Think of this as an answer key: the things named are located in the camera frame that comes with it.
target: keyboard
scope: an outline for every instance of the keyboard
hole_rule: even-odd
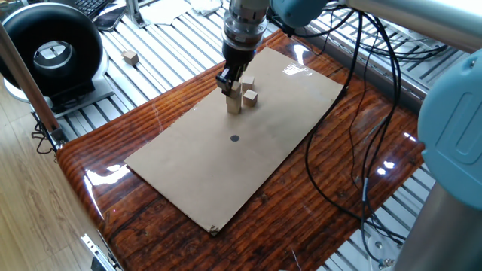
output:
[[[75,7],[87,15],[95,18],[111,0],[75,0]]]

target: stacked wooden blocks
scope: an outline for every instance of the stacked wooden blocks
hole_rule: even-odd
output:
[[[242,83],[234,82],[231,88],[231,94],[226,96],[227,112],[230,114],[239,114],[241,112],[241,104],[247,107],[253,107],[258,102],[258,94],[253,90],[255,87],[255,78],[252,76],[244,76]]]

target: glossy wooden tabletop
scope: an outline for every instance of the glossy wooden tabletop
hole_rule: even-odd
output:
[[[264,42],[274,50],[343,84],[348,70],[328,56],[276,32]],[[349,238],[359,222],[315,191],[304,168],[306,139],[213,237],[167,201],[123,162],[169,129],[215,89],[222,64],[170,90],[99,129],[64,145],[62,170],[90,217],[126,270],[315,270]],[[360,192],[350,181],[348,128],[364,89],[354,77],[348,93],[316,133],[310,166],[320,188],[342,206],[361,211]],[[357,121],[355,176],[360,174],[367,138],[391,107],[368,86]],[[370,198],[381,205],[422,163],[416,115],[398,108],[379,153]]]

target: wooden floor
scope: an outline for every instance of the wooden floor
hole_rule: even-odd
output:
[[[100,245],[53,154],[37,154],[30,107],[0,84],[0,270],[90,270],[80,237]],[[45,141],[42,150],[50,147]]]

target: small wooden cube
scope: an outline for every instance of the small wooden cube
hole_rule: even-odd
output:
[[[122,52],[122,57],[124,58],[124,61],[129,65],[135,65],[139,62],[139,56],[136,52],[131,50]]]
[[[258,93],[252,90],[247,90],[243,94],[243,104],[249,107],[253,107],[258,102]]]
[[[233,82],[233,86],[231,87],[231,94],[229,95],[230,98],[235,99],[241,93],[241,83],[238,81]]]
[[[241,95],[241,93],[239,93],[236,98],[230,98],[226,96],[227,113],[239,114],[241,112],[242,98],[243,98],[243,95]]]
[[[255,77],[254,76],[243,76],[243,92],[247,90],[253,90],[255,88]]]

